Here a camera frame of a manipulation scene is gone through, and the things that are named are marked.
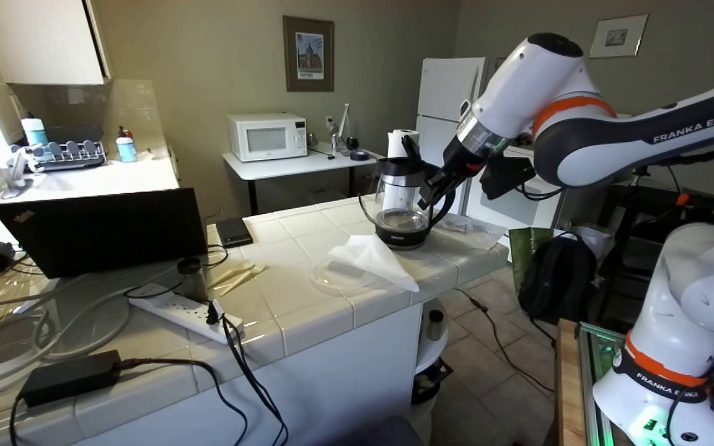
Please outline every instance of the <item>microwave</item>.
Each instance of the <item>microwave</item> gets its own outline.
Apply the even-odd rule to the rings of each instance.
[[[238,161],[307,157],[307,122],[296,113],[234,113],[230,150]]]

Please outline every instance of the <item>bag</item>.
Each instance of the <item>bag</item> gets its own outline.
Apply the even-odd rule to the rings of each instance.
[[[598,261],[577,237],[553,237],[541,244],[523,278],[518,299],[530,319],[556,325],[566,319],[585,319],[585,304],[596,292]]]

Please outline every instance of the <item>framed picture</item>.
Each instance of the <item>framed picture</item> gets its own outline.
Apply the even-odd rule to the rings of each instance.
[[[629,57],[637,54],[646,34],[648,14],[616,18],[598,21],[591,57]]]
[[[285,90],[336,90],[336,25],[327,20],[282,18]]]

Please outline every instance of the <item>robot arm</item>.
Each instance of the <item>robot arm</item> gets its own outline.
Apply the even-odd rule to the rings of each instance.
[[[494,169],[529,128],[546,181],[592,189],[629,169],[714,145],[714,90],[618,118],[585,75],[581,48],[558,34],[534,34],[462,116],[420,205],[434,205],[483,169],[483,191],[487,181],[505,181]],[[651,443],[658,432],[658,443],[714,446],[714,401],[705,388],[712,361],[714,225],[684,225],[668,237],[643,311],[592,397],[637,443]]]
[[[561,34],[530,34],[462,116],[443,150],[443,169],[421,191],[421,205],[434,205],[502,158],[525,128],[534,132],[534,161],[546,181],[592,189],[629,169],[712,145],[714,90],[618,118],[591,81],[575,43]]]

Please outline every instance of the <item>orange stripe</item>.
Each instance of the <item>orange stripe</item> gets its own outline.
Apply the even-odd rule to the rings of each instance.
[[[534,118],[534,135],[539,135],[539,128],[550,122],[550,116],[569,112],[569,109],[577,109],[577,106],[601,106],[607,116],[616,116],[616,112],[611,109],[611,103],[606,103],[598,96],[569,96],[561,102],[549,103],[544,112],[535,113]]]
[[[636,350],[636,345],[629,342],[629,334],[626,336],[626,350],[629,352],[629,357],[636,358],[636,365],[639,370],[646,370],[651,373],[658,373],[658,377],[662,377],[668,382],[675,382],[675,384],[690,386],[690,388],[708,384],[708,380],[672,372],[665,365],[659,365],[655,357],[648,357],[646,352]]]

